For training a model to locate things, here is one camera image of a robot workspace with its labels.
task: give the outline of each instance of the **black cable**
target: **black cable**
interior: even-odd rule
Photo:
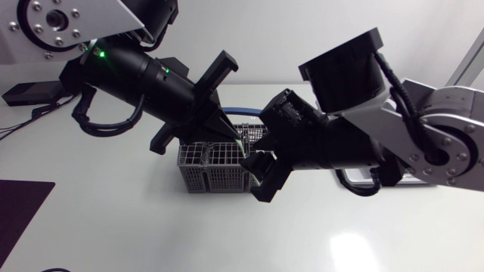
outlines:
[[[8,128],[0,128],[0,130],[6,130],[6,129],[15,128],[16,126],[19,126],[19,125],[22,125],[22,124],[12,125],[11,127],[8,127]]]
[[[50,269],[44,270],[43,272],[70,272],[70,271],[63,268],[50,268]]]
[[[56,111],[56,110],[60,109],[61,107],[67,105],[68,103],[72,102],[76,97],[77,97],[77,95],[73,95],[71,98],[69,98],[68,100],[66,100],[62,104],[58,104],[55,108],[53,108],[53,109],[51,109],[51,110],[49,110],[49,111],[47,111],[45,113],[38,114],[35,118],[31,118],[30,120],[27,120],[27,121],[25,121],[23,123],[20,123],[18,125],[12,126],[12,129],[7,130],[8,131],[7,134],[5,134],[5,135],[3,135],[3,136],[0,137],[0,141],[3,140],[3,139],[5,139],[6,137],[8,137],[10,134],[18,131],[19,129],[24,128],[28,124],[31,124],[32,122],[35,122],[36,120],[42,118],[43,116],[46,116],[46,115],[48,115],[50,113],[53,113],[54,111]]]
[[[77,106],[74,108],[72,117],[79,123],[81,129],[95,137],[112,137],[122,134],[133,128],[141,119],[143,114],[144,94],[140,96],[139,103],[135,112],[124,122],[116,124],[96,124],[89,121],[87,112],[91,106],[92,98],[96,94],[96,89],[85,85],[82,90],[82,97]]]
[[[380,65],[383,74],[385,74],[385,77],[393,86],[393,91],[390,89],[390,94],[399,106],[398,110],[402,114],[403,121],[407,126],[412,141],[422,150],[430,162],[439,163],[442,159],[440,157],[439,149],[433,143],[424,124],[420,121],[420,114],[417,111],[416,106],[412,103],[410,94],[397,78],[393,70],[389,67],[389,64],[385,61],[383,55],[375,52],[374,56]]]
[[[378,191],[380,191],[381,182],[378,175],[378,170],[376,168],[370,169],[370,173],[371,173],[371,178],[373,180],[373,187],[356,187],[354,185],[351,185],[344,177],[340,178],[340,183],[355,195],[373,196],[376,193],[378,193]]]
[[[161,41],[163,40],[163,37],[165,36],[166,33],[166,27],[163,29],[163,31],[158,35],[157,40],[152,46],[141,46],[141,49],[143,52],[152,52],[155,51],[160,45]]]

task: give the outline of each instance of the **white table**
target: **white table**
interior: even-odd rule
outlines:
[[[219,93],[223,106],[262,108],[285,87]],[[288,87],[315,100],[308,85]],[[70,117],[75,103],[0,142],[1,179],[56,183],[1,272],[484,270],[484,193],[385,188],[362,198],[325,170],[294,172],[270,204],[188,194],[177,142],[165,156],[148,149],[161,121],[146,114],[128,133],[94,138]],[[0,127],[31,109],[2,101]],[[89,114],[116,122],[131,112],[100,92]]]

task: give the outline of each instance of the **robotic arm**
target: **robotic arm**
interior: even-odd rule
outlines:
[[[159,154],[174,137],[239,138],[216,92],[237,70],[230,55],[223,51],[193,83],[175,58],[146,54],[177,14],[176,0],[5,0],[0,64],[68,60],[60,80],[72,94],[82,93],[73,117],[94,136],[123,133],[145,111],[166,122],[150,146]],[[243,163],[263,180],[252,190],[258,200],[270,202],[292,171],[320,168],[372,168],[372,188],[344,184],[361,196],[395,185],[405,171],[431,184],[484,190],[484,93],[401,84],[377,52],[382,46],[373,29],[299,67],[321,109],[284,90],[262,111],[270,133],[256,148],[276,157],[259,152]],[[90,122],[95,88],[136,106],[133,116],[111,125]]]
[[[159,154],[174,137],[188,143],[238,139],[216,92],[238,69],[229,54],[223,51],[197,83],[174,57],[146,54],[160,45],[177,14],[176,0],[7,0],[2,15],[8,27],[0,39],[6,52],[0,63],[69,60],[60,80],[71,94],[82,93],[73,117],[93,136],[121,134],[145,111],[166,123],[150,145]],[[135,106],[132,117],[109,125],[90,122],[95,88]]]
[[[321,168],[373,168],[372,188],[343,184],[360,196],[394,186],[405,171],[431,184],[484,190],[484,92],[401,84],[377,52],[382,46],[373,29],[299,67],[325,114],[291,90],[262,111],[270,133],[256,149],[277,159],[260,152],[243,163],[264,180],[252,189],[258,200],[270,202],[293,170]]]

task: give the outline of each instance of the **screw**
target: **screw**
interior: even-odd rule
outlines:
[[[419,160],[419,158],[420,158],[420,157],[419,157],[417,154],[411,154],[409,159],[410,159],[412,162],[416,162],[416,161],[418,161],[418,160]]]
[[[453,186],[453,185],[456,185],[456,183],[457,183],[457,181],[456,181],[454,178],[449,178],[449,179],[447,180],[447,184],[448,184],[448,185]]]
[[[475,125],[466,125],[466,127],[464,128],[464,132],[467,134],[473,133],[475,132],[475,130],[476,130]]]
[[[41,25],[39,24],[36,24],[33,28],[33,32],[37,33],[37,34],[42,34],[44,32],[44,29],[42,28]]]
[[[452,144],[452,139],[451,138],[445,138],[444,140],[442,140],[442,145],[444,147],[448,147],[451,144]]]
[[[37,1],[32,3],[32,8],[33,8],[34,11],[41,11],[42,10],[42,6]]]
[[[15,22],[10,22],[8,24],[8,28],[9,28],[10,31],[18,31],[20,29],[20,27],[18,26],[18,24],[15,23]]]
[[[85,45],[85,44],[79,44],[79,46],[77,47],[80,51],[87,51],[88,50],[88,46]]]
[[[459,162],[463,162],[463,161],[467,160],[467,154],[466,153],[460,153],[460,154],[458,154],[457,155],[457,160]]]
[[[62,40],[61,37],[55,38],[55,45],[56,46],[62,46],[62,45],[64,45],[64,41]]]
[[[52,54],[52,52],[45,52],[44,57],[46,60],[51,60],[54,58],[54,55]]]
[[[74,38],[79,38],[81,36],[81,32],[79,30],[75,29],[73,30],[73,37]]]
[[[432,170],[431,168],[425,168],[425,169],[423,170],[423,173],[424,173],[425,175],[431,175],[431,174],[433,173],[433,170]]]
[[[449,168],[447,169],[447,172],[446,172],[447,176],[449,177],[454,177],[455,174],[457,174],[457,170],[455,170],[454,168]]]
[[[74,18],[79,18],[79,16],[81,15],[79,13],[78,10],[76,10],[75,8],[70,12],[70,14],[74,17]]]

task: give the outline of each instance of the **wire mesh basket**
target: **wire mesh basket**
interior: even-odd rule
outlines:
[[[244,152],[256,152],[253,143],[267,134],[264,125],[234,125],[240,134]],[[234,143],[194,143],[181,145],[178,167],[189,193],[243,193],[256,186],[252,175],[239,162],[244,154]]]

